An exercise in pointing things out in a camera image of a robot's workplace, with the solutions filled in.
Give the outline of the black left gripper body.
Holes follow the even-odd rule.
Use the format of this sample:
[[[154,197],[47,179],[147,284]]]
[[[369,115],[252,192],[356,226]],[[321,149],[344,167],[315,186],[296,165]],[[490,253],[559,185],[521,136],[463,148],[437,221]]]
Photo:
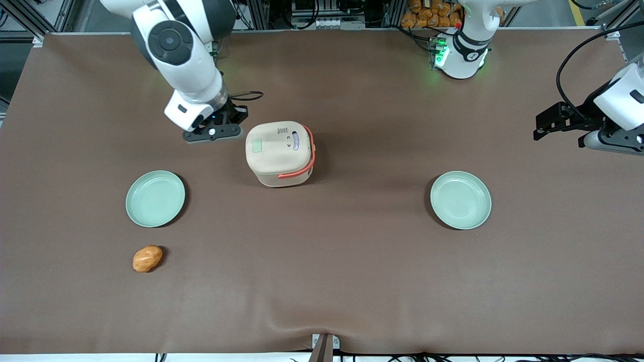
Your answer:
[[[572,131],[572,130],[584,130],[584,131],[595,131],[603,130],[606,126],[606,115],[600,110],[600,108],[594,103],[594,100],[602,94],[604,89],[597,89],[589,96],[586,97],[586,100],[579,105],[573,106],[570,101],[565,101],[566,107],[568,108],[569,123],[565,126],[562,131]]]

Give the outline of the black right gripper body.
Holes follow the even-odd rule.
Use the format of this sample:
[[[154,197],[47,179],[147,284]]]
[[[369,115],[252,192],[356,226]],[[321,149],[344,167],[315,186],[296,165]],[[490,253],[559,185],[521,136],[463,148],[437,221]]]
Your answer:
[[[212,113],[199,126],[199,131],[202,132],[209,132],[211,129],[215,132],[235,132],[235,105],[231,98],[228,98],[221,109]]]

